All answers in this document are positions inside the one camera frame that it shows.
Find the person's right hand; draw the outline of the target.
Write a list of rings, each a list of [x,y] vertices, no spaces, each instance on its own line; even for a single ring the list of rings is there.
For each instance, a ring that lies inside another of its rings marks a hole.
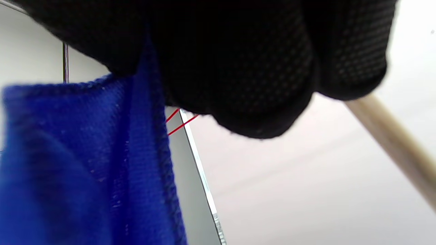
[[[151,41],[166,105],[249,138],[285,133],[313,93],[371,93],[387,71],[395,0],[14,0],[116,76]]]

